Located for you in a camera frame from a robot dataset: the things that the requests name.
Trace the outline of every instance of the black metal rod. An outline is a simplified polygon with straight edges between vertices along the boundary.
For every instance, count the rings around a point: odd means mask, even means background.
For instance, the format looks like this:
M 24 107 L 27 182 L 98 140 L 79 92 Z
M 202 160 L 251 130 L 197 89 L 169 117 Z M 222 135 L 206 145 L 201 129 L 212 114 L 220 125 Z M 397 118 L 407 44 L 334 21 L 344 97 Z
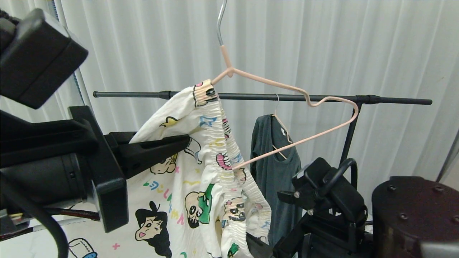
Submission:
M 93 96 L 99 97 L 118 97 L 118 98 L 162 98 L 170 99 L 177 94 L 177 91 L 160 91 L 160 92 L 100 92 L 94 91 Z M 277 101 L 279 96 L 280 101 L 306 101 L 303 95 L 289 94 L 252 94 L 252 93 L 219 93 L 218 96 L 222 100 L 257 100 L 257 101 Z M 310 95 L 311 101 L 318 102 L 328 95 Z M 362 104 L 377 104 L 377 103 L 395 103 L 395 104 L 414 104 L 414 105 L 430 105 L 432 100 L 428 99 L 409 99 L 409 98 L 386 98 L 376 95 L 355 95 L 355 96 L 339 96 Z
M 362 103 L 357 103 L 358 113 L 362 111 Z M 347 155 L 349 154 L 349 148 L 351 148 L 352 137 L 354 136 L 355 126 L 357 124 L 358 116 L 349 124 L 349 128 L 347 129 L 346 140 L 344 141 L 343 152 L 341 153 L 340 164 L 342 164 L 346 159 Z

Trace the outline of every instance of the pink hanger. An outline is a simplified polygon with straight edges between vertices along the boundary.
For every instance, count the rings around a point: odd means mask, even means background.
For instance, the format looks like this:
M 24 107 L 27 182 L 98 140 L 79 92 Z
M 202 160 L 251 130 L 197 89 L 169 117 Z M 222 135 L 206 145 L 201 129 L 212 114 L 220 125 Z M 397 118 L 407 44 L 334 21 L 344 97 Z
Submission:
M 353 101 L 346 100 L 346 99 L 339 98 L 339 97 L 328 96 L 328 97 L 323 98 L 321 101 L 317 102 L 316 104 L 313 104 L 311 102 L 311 99 L 309 98 L 309 94 L 307 93 L 307 91 L 305 91 L 303 89 L 300 89 L 300 88 L 297 88 L 297 87 L 293 87 L 293 86 L 290 86 L 290 85 L 286 85 L 286 84 L 283 84 L 283 83 L 275 82 L 275 81 L 272 81 L 272 80 L 268 80 L 266 78 L 259 77 L 257 75 L 253 75 L 253 74 L 250 74 L 250 73 L 247 73 L 247 72 L 244 72 L 242 70 L 234 68 L 232 66 L 232 64 L 231 64 L 230 57 L 228 56 L 228 52 L 226 50 L 226 47 L 223 44 L 222 35 L 221 35 L 221 32 L 220 32 L 220 25 L 221 25 L 221 22 L 222 22 L 223 14 L 225 12 L 226 2 L 227 2 L 227 0 L 223 0 L 222 7 L 220 8 L 220 13 L 218 14 L 217 36 L 218 36 L 218 41 L 220 42 L 220 50 L 222 51 L 223 59 L 225 60 L 225 64 L 226 64 L 227 68 L 221 74 L 219 74 L 215 79 L 212 80 L 212 85 L 217 84 L 225 76 L 228 76 L 228 77 L 231 78 L 233 76 L 233 74 L 235 73 L 235 74 L 238 74 L 238 75 L 240 75 L 242 77 L 245 77 L 245 78 L 248 78 L 248 79 L 251 79 L 251 80 L 254 80 L 254 81 L 258 81 L 258 82 L 261 82 L 261 83 L 264 83 L 264 84 L 272 85 L 274 87 L 279 87 L 279 88 L 283 88 L 283 89 L 293 90 L 293 91 L 299 92 L 299 93 L 304 95 L 304 97 L 306 99 L 306 102 L 310 107 L 317 107 L 317 106 L 319 106 L 320 104 L 324 103 L 327 100 L 335 100 L 335 101 L 340 101 L 340 102 L 345 102 L 345 103 L 351 104 L 353 106 L 353 108 L 354 108 L 354 115 L 348 121 L 346 121 L 346 122 L 344 122 L 344 123 L 342 123 L 342 124 L 340 124 L 338 126 L 335 126 L 335 127 L 331 128 L 331 129 L 328 129 L 326 131 L 318 133 L 316 135 L 310 136 L 310 137 L 308 137 L 306 139 L 299 140 L 299 141 L 297 141 L 295 143 L 286 145 L 286 146 L 284 146 L 282 148 L 279 148 L 277 150 L 270 151 L 268 153 L 265 153 L 263 155 L 255 157 L 255 158 L 253 158 L 251 160 L 248 160 L 248 161 L 246 161 L 244 163 L 241 163 L 241 164 L 239 164 L 237 166 L 234 166 L 233 169 L 238 169 L 238 168 L 244 167 L 244 166 L 246 166 L 246 165 L 248 165 L 248 164 L 250 164 L 252 162 L 255 162 L 255 161 L 259 160 L 259 159 L 271 156 L 271 155 L 273 155 L 275 153 L 281 152 L 281 151 L 286 150 L 288 148 L 292 148 L 293 146 L 296 146 L 298 144 L 302 144 L 303 142 L 306 142 L 308 140 L 315 139 L 315 138 L 317 138 L 319 136 L 327 134 L 327 133 L 329 133 L 331 131 L 334 131 L 334 130 L 336 130 L 338 128 L 341 128 L 341 127 L 343 127 L 345 125 L 348 125 L 352 121 L 354 121 L 354 119 L 358 116 L 358 107 L 357 107 L 357 104 L 355 104 L 355 102 L 353 102 Z

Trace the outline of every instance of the hanger bar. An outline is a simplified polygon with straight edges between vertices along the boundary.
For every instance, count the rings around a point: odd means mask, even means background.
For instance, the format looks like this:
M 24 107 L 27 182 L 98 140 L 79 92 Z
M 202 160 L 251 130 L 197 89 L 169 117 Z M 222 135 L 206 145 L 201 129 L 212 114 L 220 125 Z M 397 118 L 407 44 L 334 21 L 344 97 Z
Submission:
M 94 91 L 95 98 L 100 97 L 118 97 L 118 98 L 161 98 L 168 100 L 178 91 L 164 90 L 160 92 L 102 92 Z M 279 96 L 280 101 L 305 101 L 303 95 L 295 94 L 254 94 L 254 93 L 219 93 L 218 96 L 222 100 L 252 100 L 252 101 L 277 101 Z M 310 95 L 311 101 L 318 102 L 330 95 Z M 432 100 L 428 99 L 410 99 L 410 98 L 386 98 L 376 95 L 354 95 L 354 96 L 336 96 L 343 99 L 362 104 L 414 104 L 414 105 L 431 105 Z

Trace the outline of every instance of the white backdrop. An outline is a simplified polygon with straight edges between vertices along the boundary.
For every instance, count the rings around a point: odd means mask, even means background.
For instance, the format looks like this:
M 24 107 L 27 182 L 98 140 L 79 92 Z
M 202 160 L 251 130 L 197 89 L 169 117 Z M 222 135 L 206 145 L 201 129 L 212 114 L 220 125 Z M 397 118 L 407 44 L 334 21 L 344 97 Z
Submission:
M 0 0 L 1 8 L 18 17 L 47 4 Z M 137 130 L 165 100 L 94 98 L 94 90 L 181 90 L 214 78 L 225 67 L 216 36 L 220 1 L 55 4 L 60 21 L 90 52 L 77 79 L 105 133 Z M 230 0 L 222 37 L 236 68 L 310 94 L 433 100 L 431 106 L 363 106 L 349 157 L 358 162 L 358 188 L 371 208 L 372 190 L 389 176 L 435 180 L 448 155 L 459 129 L 458 13 L 459 1 Z M 223 79 L 216 89 L 290 93 L 237 75 Z M 223 103 L 248 159 L 255 119 L 273 113 L 275 102 Z M 282 102 L 278 115 L 292 138 L 300 140 L 346 121 L 351 108 L 325 103 L 312 109 L 304 102 Z M 317 157 L 338 165 L 346 130 L 298 146 L 303 165 Z

